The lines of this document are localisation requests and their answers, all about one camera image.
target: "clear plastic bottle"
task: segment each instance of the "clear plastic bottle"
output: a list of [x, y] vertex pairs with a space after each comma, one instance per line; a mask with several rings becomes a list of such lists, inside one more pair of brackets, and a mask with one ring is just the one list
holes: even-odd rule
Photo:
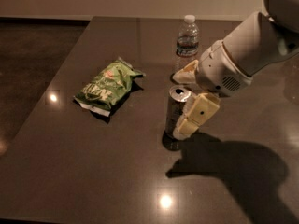
[[199, 29], [195, 23], [195, 16], [186, 15], [178, 32], [176, 71], [196, 59], [198, 35]]

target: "chip bag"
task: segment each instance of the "chip bag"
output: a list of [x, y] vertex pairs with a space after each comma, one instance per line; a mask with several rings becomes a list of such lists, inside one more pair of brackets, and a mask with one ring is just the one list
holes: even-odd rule
[[112, 108], [130, 92], [134, 78], [144, 75], [119, 58], [101, 71], [74, 99], [82, 108], [109, 117]]

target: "dark table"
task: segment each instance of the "dark table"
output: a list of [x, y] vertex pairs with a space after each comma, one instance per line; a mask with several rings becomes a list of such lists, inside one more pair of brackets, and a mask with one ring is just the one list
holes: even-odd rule
[[[238, 24], [199, 21], [200, 52]], [[163, 134], [179, 25], [91, 21], [0, 159], [1, 218], [299, 223], [296, 60], [266, 67], [249, 88], [222, 99], [221, 110], [198, 133], [170, 150]], [[73, 95], [118, 56], [147, 76], [135, 80], [140, 89], [110, 119], [99, 119]]]

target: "can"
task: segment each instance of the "can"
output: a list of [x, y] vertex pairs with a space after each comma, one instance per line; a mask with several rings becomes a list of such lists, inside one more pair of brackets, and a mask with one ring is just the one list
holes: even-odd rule
[[191, 94], [188, 88], [181, 85], [173, 86], [169, 90], [165, 133], [172, 139], [175, 139], [173, 131]]

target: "wall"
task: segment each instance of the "wall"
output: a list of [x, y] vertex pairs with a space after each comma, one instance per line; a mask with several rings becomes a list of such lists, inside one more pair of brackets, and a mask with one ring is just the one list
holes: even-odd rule
[[244, 20], [263, 0], [0, 0], [0, 17], [90, 19], [92, 16]]

